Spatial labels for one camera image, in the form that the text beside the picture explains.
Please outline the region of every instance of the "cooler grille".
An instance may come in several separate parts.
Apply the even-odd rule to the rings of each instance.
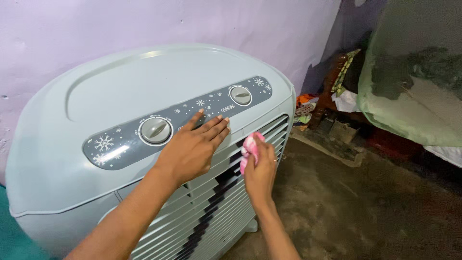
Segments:
[[[260,128],[280,160],[289,131],[280,116]],[[237,235],[255,213],[239,172],[244,138],[212,158],[212,168],[180,187],[164,204],[132,252],[134,260],[209,259]]]

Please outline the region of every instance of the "air cooler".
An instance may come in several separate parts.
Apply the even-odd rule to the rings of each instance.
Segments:
[[[210,171],[167,200],[131,257],[219,258],[255,228],[239,172],[244,138],[260,131],[280,160],[295,110],[293,85],[281,72],[223,47],[117,53],[43,87],[22,112],[8,157],[11,215],[41,247],[65,256],[127,197],[200,108],[202,122],[229,117],[231,133]],[[162,130],[151,133],[152,126]]]

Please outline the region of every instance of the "hand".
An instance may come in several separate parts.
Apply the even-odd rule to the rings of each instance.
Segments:
[[[212,155],[230,133],[226,127],[229,118],[219,115],[193,130],[196,122],[204,116],[200,109],[165,146],[153,168],[167,173],[177,187],[205,174],[210,169]]]
[[[261,211],[274,205],[271,198],[274,178],[276,176],[276,155],[270,143],[255,138],[258,147],[258,164],[255,166],[255,157],[251,155],[244,171],[245,189],[255,211]]]

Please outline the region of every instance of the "speed knob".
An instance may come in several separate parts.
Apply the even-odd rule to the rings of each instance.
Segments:
[[[170,125],[161,118],[146,120],[141,127],[141,136],[144,140],[153,144],[165,142],[171,133]]]
[[[250,92],[244,87],[234,87],[231,90],[231,98],[240,105],[247,105],[252,100]]]

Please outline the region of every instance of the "pink cloth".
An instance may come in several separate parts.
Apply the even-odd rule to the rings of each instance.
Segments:
[[[241,175],[244,175],[245,167],[247,166],[247,162],[249,161],[249,156],[255,156],[255,165],[258,162],[258,147],[255,143],[255,137],[260,138],[260,140],[265,141],[265,137],[262,136],[259,132],[251,133],[245,140],[244,144],[242,145],[241,154]]]

